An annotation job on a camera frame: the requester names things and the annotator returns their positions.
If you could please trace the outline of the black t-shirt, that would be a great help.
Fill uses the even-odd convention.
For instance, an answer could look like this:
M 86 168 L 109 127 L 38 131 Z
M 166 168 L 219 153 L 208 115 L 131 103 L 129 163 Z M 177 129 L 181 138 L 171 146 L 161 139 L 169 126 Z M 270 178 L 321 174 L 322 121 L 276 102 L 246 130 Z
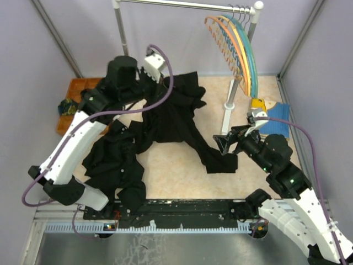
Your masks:
M 147 151 L 154 142 L 184 142 L 198 154 L 208 174 L 235 173 L 238 156 L 221 155 L 205 141 L 194 122 L 195 109 L 206 102 L 206 89 L 199 85 L 196 71 L 173 77 L 173 91 L 160 106 L 142 113 L 142 121 L 132 121 L 129 129 L 135 133 L 136 153 Z

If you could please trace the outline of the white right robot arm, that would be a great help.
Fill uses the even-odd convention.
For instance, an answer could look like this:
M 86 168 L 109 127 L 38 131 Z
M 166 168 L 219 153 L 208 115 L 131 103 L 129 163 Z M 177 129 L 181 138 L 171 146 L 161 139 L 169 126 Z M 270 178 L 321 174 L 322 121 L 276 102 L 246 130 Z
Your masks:
M 283 135 L 271 134 L 264 140 L 249 126 L 235 126 L 227 135 L 214 135 L 221 154 L 232 144 L 234 153 L 244 152 L 264 172 L 269 187 L 289 205 L 288 213 L 267 192 L 257 189 L 246 197 L 247 214 L 275 225 L 307 257 L 309 264 L 352 263 L 352 242 L 325 215 L 313 186 L 303 171 L 291 162 L 293 150 Z

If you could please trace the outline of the black button-up shirt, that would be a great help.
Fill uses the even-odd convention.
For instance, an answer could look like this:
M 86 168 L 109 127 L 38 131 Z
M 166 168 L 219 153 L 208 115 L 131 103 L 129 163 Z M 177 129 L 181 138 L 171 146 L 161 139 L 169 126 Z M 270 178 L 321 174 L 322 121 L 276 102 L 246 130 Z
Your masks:
M 102 191 L 109 202 L 118 197 L 132 212 L 146 200 L 145 169 L 136 158 L 134 137 L 122 122 L 114 120 L 82 162 L 84 175 L 89 177 L 85 184 Z

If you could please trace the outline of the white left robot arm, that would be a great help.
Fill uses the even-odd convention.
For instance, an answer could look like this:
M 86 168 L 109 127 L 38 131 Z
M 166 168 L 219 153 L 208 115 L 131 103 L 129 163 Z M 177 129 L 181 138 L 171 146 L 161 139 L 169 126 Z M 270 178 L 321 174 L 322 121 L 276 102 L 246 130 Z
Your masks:
M 156 53 L 146 55 L 142 67 L 130 56 L 117 56 L 108 63 L 106 76 L 93 89 L 82 93 L 82 99 L 69 129 L 52 154 L 39 166 L 28 170 L 32 186 L 40 184 L 43 191 L 62 205 L 84 205 L 95 210 L 103 219 L 113 216 L 115 206 L 96 184 L 81 181 L 74 170 L 94 140 L 117 115 L 133 114 L 126 105 L 157 96 L 157 102 L 140 111 L 145 112 L 161 105 L 171 89 L 159 92 L 163 87 L 164 68 L 171 70 L 169 60 Z

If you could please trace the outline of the white clothes rack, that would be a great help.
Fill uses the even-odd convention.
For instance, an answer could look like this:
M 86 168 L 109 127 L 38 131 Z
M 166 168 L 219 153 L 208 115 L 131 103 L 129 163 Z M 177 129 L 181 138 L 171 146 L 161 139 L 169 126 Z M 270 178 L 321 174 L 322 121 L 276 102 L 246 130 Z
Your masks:
M 264 8 L 263 2 L 257 1 L 250 7 L 226 7 L 181 1 L 134 1 L 134 3 L 231 13 L 231 15 L 207 15 L 204 19 L 204 25 L 215 40 L 233 76 L 224 103 L 221 134 L 225 135 L 235 109 L 234 99 L 237 89 L 241 88 L 249 98 L 258 96 L 258 72 L 251 41 Z

